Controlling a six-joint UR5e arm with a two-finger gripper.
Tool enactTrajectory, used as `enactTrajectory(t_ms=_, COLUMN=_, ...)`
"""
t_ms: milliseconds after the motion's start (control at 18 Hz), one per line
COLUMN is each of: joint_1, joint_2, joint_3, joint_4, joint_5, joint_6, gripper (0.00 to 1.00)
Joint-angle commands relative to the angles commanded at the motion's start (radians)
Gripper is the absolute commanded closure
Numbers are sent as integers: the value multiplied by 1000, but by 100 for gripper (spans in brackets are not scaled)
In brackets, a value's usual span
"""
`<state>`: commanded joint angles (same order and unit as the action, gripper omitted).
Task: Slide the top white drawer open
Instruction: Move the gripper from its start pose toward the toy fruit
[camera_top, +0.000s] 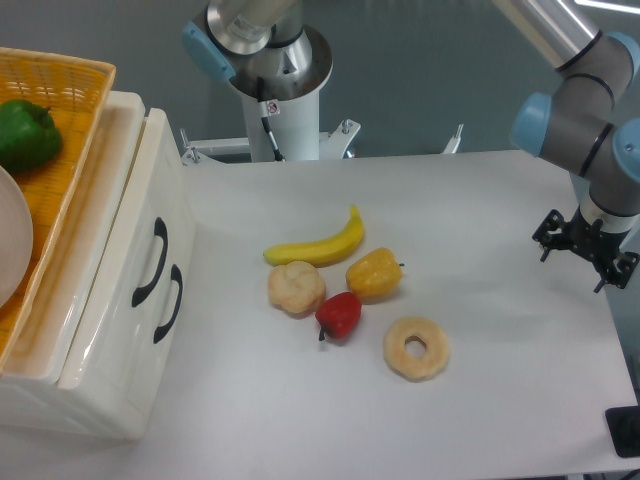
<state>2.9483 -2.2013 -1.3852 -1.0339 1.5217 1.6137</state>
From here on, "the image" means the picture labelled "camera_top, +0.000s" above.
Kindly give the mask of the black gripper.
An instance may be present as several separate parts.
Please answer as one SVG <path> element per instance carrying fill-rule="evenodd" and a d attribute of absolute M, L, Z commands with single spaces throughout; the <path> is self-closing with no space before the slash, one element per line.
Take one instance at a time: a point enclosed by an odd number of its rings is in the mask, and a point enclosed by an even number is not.
<path fill-rule="evenodd" d="M 602 218 L 588 220 L 581 208 L 576 210 L 568 224 L 564 216 L 553 209 L 534 231 L 532 239 L 541 248 L 540 261 L 545 262 L 552 251 L 568 249 L 569 236 L 572 251 L 588 260 L 600 276 L 594 288 L 595 293 L 599 293 L 606 285 L 625 289 L 639 265 L 639 254 L 620 250 L 629 229 L 608 231 L 607 227 Z"/>

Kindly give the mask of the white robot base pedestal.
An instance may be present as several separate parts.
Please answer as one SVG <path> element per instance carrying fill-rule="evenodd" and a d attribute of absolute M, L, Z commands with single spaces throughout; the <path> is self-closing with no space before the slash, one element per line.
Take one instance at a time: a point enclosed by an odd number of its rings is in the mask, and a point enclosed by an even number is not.
<path fill-rule="evenodd" d="M 299 1 L 210 1 L 182 29 L 193 63 L 239 96 L 243 138 L 183 141 L 187 158 L 249 154 L 254 162 L 350 158 L 361 126 L 319 126 L 333 70 L 329 43 L 305 24 Z"/>

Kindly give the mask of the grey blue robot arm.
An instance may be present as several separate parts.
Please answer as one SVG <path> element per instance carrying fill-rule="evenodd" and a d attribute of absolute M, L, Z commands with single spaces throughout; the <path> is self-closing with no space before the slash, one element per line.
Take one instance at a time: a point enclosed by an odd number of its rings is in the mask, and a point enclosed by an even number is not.
<path fill-rule="evenodd" d="M 639 76 L 639 44 L 605 33 L 570 1 L 498 1 L 496 7 L 560 75 L 553 94 L 521 106 L 510 140 L 520 150 L 589 183 L 573 217 L 551 211 L 533 234 L 545 254 L 570 251 L 590 262 L 598 289 L 623 289 L 639 265 L 621 246 L 639 220 L 639 121 L 609 116 Z"/>

